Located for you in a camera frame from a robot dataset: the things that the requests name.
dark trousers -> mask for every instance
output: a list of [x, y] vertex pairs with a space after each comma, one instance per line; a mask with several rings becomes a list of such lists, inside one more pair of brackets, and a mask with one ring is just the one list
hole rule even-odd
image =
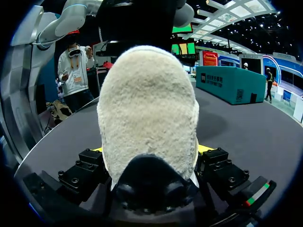
[[271, 90], [272, 86], [273, 86], [273, 82], [271, 82], [271, 81], [267, 82], [267, 95], [266, 95], [266, 98], [268, 98], [268, 96], [269, 96], [270, 100], [271, 100], [270, 90]]
[[74, 113], [94, 99], [89, 89], [64, 97], [65, 103]]

white fuzzy object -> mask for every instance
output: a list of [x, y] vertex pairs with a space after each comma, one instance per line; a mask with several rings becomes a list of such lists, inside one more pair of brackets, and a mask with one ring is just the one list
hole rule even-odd
[[115, 183], [139, 154], [155, 154], [184, 179], [191, 177], [199, 105], [173, 55], [152, 46], [123, 53], [104, 80], [97, 112], [106, 169]]

vr headset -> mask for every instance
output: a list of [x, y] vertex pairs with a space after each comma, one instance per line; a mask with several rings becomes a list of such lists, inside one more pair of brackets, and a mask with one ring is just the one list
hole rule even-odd
[[74, 56], [79, 56], [81, 54], [81, 50], [79, 48], [79, 46], [77, 45], [76, 49], [73, 49], [70, 51], [70, 49], [68, 49], [68, 56], [69, 58], [73, 58]]

lanyard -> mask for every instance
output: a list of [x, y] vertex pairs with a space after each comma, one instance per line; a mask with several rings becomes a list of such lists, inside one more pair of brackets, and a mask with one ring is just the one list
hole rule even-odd
[[[70, 60], [71, 60], [71, 68], [72, 69], [74, 69], [74, 65], [73, 65], [73, 63], [72, 63], [72, 59], [73, 59], [73, 57], [72, 58], [69, 58]], [[79, 55], [77, 55], [77, 68], [79, 67]]]

yellow part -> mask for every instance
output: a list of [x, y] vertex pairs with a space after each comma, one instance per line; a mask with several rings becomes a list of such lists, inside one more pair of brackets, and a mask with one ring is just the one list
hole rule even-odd
[[[102, 148], [94, 149], [93, 151], [97, 151], [97, 150], [100, 151], [100, 152], [102, 152]], [[203, 146], [203, 145], [199, 145], [199, 152], [200, 153], [203, 153], [203, 152], [208, 151], [208, 150], [214, 150], [214, 149], [206, 147], [206, 146]]]

